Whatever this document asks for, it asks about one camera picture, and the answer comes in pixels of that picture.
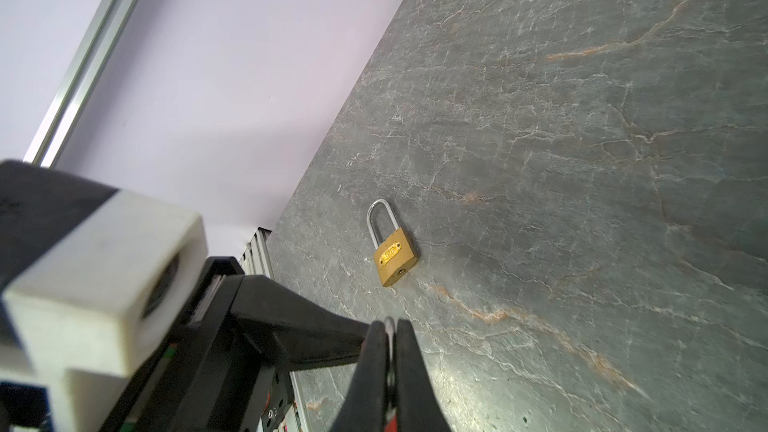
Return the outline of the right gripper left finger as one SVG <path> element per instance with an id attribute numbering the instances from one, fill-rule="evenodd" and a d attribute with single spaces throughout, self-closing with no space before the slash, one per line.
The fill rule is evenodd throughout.
<path id="1" fill-rule="evenodd" d="M 373 322 L 367 332 L 345 401 L 330 431 L 383 431 L 388 407 L 389 336 Z"/>

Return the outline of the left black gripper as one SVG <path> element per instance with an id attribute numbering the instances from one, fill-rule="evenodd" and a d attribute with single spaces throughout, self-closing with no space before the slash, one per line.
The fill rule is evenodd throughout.
<path id="1" fill-rule="evenodd" d="M 291 431 L 288 374 L 355 363 L 369 325 L 278 284 L 266 318 L 232 257 L 205 261 L 182 315 L 130 380 L 104 431 Z"/>

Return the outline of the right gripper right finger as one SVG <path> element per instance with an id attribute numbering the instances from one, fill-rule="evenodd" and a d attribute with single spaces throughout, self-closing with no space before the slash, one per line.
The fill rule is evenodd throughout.
<path id="1" fill-rule="evenodd" d="M 450 431 L 435 396 L 410 321 L 399 319 L 394 336 L 394 404 L 398 431 Z"/>

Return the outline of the silver key with ring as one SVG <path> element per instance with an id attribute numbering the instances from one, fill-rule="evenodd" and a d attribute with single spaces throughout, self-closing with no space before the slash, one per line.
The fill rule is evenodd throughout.
<path id="1" fill-rule="evenodd" d="M 396 324 L 392 317 L 384 320 L 385 332 L 387 335 L 388 359 L 386 369 L 386 407 L 385 407 L 385 427 L 384 432 L 397 432 L 396 420 L 396 385 L 395 385 L 395 362 L 394 362 L 394 344 Z"/>

